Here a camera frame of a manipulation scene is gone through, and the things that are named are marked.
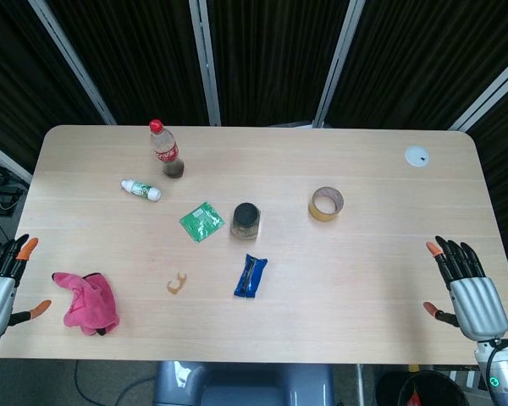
red bottle cap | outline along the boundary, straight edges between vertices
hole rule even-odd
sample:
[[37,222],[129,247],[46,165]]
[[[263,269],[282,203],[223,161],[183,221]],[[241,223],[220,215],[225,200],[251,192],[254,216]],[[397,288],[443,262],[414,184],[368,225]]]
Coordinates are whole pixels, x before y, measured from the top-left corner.
[[163,130],[163,124],[160,120],[151,120],[151,122],[149,123],[149,128],[151,129],[151,131],[155,134],[158,134],[158,133],[161,133],[162,130]]

orange fingertip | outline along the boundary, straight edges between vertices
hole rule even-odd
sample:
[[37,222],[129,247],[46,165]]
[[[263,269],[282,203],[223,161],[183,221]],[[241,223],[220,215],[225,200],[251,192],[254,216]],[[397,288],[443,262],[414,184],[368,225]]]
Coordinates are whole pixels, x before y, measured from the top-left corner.
[[45,310],[49,308],[51,305],[51,300],[43,300],[38,306],[36,306],[34,309],[30,311],[30,319],[35,319],[36,317],[43,314]]
[[437,309],[437,307],[432,304],[431,302],[423,302],[423,308],[432,316],[432,317],[435,317],[435,315],[437,314],[437,311],[439,311]]
[[38,243],[37,238],[31,239],[28,243],[25,244],[25,246],[19,251],[19,254],[17,255],[17,260],[24,260],[27,261],[30,259],[30,254],[34,250],[34,248],[37,246]]
[[432,243],[431,241],[428,241],[425,245],[427,245],[427,249],[433,256],[437,256],[437,255],[440,255],[443,253],[442,250],[435,243]]

trash bin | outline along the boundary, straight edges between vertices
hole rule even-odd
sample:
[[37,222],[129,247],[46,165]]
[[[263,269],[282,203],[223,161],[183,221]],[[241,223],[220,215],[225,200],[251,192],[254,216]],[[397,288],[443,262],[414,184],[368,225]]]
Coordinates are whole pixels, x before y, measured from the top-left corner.
[[390,372],[376,386],[378,406],[406,406],[416,388],[422,406],[469,406],[463,391],[446,375],[433,370]]

white round object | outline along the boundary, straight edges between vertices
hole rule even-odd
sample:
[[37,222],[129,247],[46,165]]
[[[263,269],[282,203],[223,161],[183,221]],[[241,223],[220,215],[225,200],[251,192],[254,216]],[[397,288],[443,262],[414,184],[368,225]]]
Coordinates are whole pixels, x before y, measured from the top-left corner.
[[429,163],[428,152],[418,145],[406,148],[405,158],[413,167],[425,167]]
[[162,193],[157,188],[151,188],[146,197],[150,201],[159,201],[160,197],[162,197]]

floor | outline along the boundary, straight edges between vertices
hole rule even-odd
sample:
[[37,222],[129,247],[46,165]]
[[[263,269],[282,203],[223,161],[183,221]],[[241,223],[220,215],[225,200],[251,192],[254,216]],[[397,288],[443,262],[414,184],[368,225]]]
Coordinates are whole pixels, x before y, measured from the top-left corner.
[[[89,404],[75,390],[73,360],[0,359],[0,406]],[[78,382],[86,396],[106,405],[115,404],[118,395],[133,381],[154,376],[157,363],[130,361],[88,361],[79,363]],[[374,375],[371,365],[364,371],[365,404],[371,405]],[[121,405],[151,405],[153,382],[133,388]],[[354,365],[334,367],[335,404],[357,405]]]

